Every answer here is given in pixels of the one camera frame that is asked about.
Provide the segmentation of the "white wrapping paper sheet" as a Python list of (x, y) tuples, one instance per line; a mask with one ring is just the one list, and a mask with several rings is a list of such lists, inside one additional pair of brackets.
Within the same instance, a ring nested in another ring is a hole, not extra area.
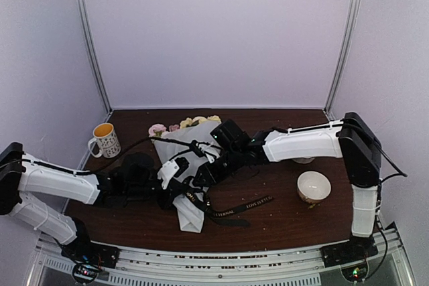
[[(181, 142), (191, 143), (193, 140), (198, 142), (209, 143), (210, 145), (216, 145), (216, 141), (210, 135), (210, 132), (220, 125), (220, 121), (204, 121), (194, 127), (187, 127), (184, 129), (178, 129), (173, 132), (166, 132), (162, 134), (164, 139), (175, 139)], [(187, 147), (178, 145), (175, 143), (167, 143), (155, 140), (154, 145), (161, 163), (165, 163), (175, 154), (184, 151)], [(184, 153), (182, 157), (185, 157), (189, 162), (189, 168), (178, 177), (178, 181), (182, 182), (188, 176), (195, 176), (197, 169), (200, 165), (207, 162), (206, 157), (198, 157), (193, 152)], [(177, 196), (172, 202), (175, 207), (180, 230), (183, 232), (201, 233), (204, 224), (204, 212), (199, 210), (192, 202), (183, 194)]]

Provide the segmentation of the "large yellow flower bunch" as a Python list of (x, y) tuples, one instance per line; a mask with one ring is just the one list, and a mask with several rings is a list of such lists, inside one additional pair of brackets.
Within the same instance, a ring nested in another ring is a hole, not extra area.
[(214, 121), (214, 122), (221, 122), (221, 118), (218, 115), (213, 115), (209, 117), (203, 117), (203, 116), (197, 116), (194, 118), (186, 118), (183, 121), (180, 122), (180, 129), (185, 129), (188, 127), (195, 127), (201, 123), (207, 122), (207, 121)]

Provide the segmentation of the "pink flower stem two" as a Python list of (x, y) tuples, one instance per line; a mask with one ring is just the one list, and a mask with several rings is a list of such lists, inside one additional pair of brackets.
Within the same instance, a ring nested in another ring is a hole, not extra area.
[(149, 129), (148, 129), (148, 135), (149, 137), (162, 137), (163, 135), (167, 134), (167, 133), (171, 133), (174, 131), (177, 131), (180, 129), (180, 125), (170, 125), (170, 126), (165, 126), (163, 124), (157, 123), (152, 125)]

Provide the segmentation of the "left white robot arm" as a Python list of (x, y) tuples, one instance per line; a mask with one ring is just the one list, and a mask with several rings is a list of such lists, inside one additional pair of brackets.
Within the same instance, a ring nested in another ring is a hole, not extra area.
[(184, 157), (167, 161), (159, 170), (144, 153), (127, 155), (109, 173), (78, 171), (44, 162), (13, 142), (1, 152), (1, 214), (14, 216), (56, 239), (82, 262), (96, 256), (84, 223), (60, 214), (34, 196), (60, 196), (100, 208), (125, 207), (150, 198), (176, 197), (168, 185), (189, 166)]

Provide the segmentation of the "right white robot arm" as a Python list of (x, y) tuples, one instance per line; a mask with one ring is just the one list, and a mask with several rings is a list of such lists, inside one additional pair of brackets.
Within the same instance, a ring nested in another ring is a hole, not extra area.
[(220, 146), (221, 154), (198, 167), (193, 180), (198, 187), (214, 186), (243, 166), (297, 158), (341, 158), (353, 189), (354, 237), (345, 243), (343, 252), (355, 261), (369, 250), (380, 182), (381, 143), (357, 113), (313, 127), (272, 128), (253, 137), (228, 119), (210, 135)]

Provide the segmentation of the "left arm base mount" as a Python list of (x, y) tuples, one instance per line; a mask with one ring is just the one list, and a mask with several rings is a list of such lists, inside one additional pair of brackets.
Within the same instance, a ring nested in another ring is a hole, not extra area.
[(92, 242), (85, 230), (78, 230), (69, 244), (56, 243), (61, 255), (74, 263), (71, 275), (79, 285), (92, 283), (106, 268), (114, 269), (119, 259), (119, 248)]

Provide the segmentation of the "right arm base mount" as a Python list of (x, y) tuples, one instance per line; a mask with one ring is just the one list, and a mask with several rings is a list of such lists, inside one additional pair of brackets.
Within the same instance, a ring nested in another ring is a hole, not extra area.
[(346, 281), (359, 283), (370, 275), (369, 257), (379, 251), (371, 234), (369, 237), (351, 235), (344, 242), (323, 246), (320, 253), (325, 268), (340, 268)]

